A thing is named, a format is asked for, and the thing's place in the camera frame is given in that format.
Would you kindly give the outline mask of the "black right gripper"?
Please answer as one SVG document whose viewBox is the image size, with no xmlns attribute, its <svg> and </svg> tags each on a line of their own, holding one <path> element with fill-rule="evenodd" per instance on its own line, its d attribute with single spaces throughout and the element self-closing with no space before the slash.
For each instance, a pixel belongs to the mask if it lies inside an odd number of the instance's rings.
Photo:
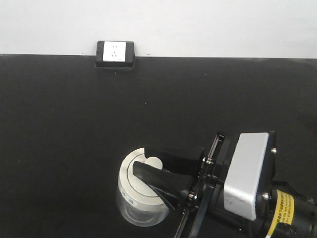
<svg viewBox="0 0 317 238">
<path fill-rule="evenodd" d="M 159 158 L 163 169 L 135 162 L 133 175 L 154 191 L 171 210 L 178 210 L 188 197 L 175 234 L 178 238 L 197 237 L 205 217 L 210 217 L 249 238 L 263 238 L 267 232 L 265 223 L 269 219 L 276 148 L 275 132 L 267 133 L 269 138 L 257 190 L 257 218 L 254 221 L 224 208 L 223 187 L 240 134 L 218 132 L 206 157 L 205 148 L 200 146 L 145 147 L 145 157 Z"/>
</svg>

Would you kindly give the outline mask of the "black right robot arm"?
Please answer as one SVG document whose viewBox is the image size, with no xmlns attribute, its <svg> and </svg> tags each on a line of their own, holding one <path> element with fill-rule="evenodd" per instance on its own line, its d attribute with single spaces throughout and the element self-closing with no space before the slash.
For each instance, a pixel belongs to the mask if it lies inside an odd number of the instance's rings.
<svg viewBox="0 0 317 238">
<path fill-rule="evenodd" d="M 276 181 L 276 134 L 218 132 L 204 148 L 145 148 L 163 168 L 135 162 L 133 175 L 171 210 L 181 211 L 178 238 L 197 237 L 212 220 L 248 238 L 314 238 L 317 203 Z"/>
</svg>

